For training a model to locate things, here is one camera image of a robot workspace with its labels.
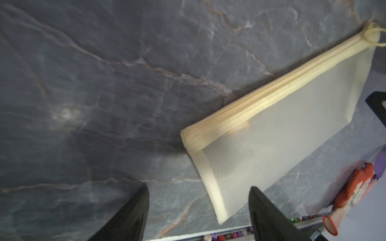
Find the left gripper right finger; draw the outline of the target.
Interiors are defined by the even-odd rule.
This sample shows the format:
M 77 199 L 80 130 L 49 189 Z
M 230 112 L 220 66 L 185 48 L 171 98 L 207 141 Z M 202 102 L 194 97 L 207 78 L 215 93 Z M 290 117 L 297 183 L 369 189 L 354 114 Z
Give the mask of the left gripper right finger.
M 309 238 L 281 213 L 260 191 L 252 186 L 248 196 L 248 207 L 257 241 L 308 241 Z

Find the yellow mesh pouch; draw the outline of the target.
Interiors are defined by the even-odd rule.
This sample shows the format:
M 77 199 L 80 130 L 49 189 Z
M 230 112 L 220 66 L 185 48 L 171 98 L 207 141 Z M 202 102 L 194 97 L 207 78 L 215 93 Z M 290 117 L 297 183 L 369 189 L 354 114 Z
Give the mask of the yellow mesh pouch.
M 351 122 L 384 31 L 371 23 L 181 131 L 219 224 Z

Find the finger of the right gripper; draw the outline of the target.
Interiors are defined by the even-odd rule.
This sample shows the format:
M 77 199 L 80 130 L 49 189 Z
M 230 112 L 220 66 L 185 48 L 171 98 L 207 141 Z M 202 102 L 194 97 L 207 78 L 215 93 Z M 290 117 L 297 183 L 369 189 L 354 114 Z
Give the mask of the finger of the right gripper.
M 381 91 L 375 91 L 365 99 L 366 104 L 384 125 L 384 127 L 386 126 L 386 108 L 383 105 L 385 101 L 386 92 Z

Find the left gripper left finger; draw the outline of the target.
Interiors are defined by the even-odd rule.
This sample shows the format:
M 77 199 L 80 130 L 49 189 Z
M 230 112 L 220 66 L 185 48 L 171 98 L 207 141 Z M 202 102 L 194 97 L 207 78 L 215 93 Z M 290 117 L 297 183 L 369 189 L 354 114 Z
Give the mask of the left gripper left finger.
M 130 200 L 89 241 L 141 241 L 146 227 L 150 194 L 141 186 Z

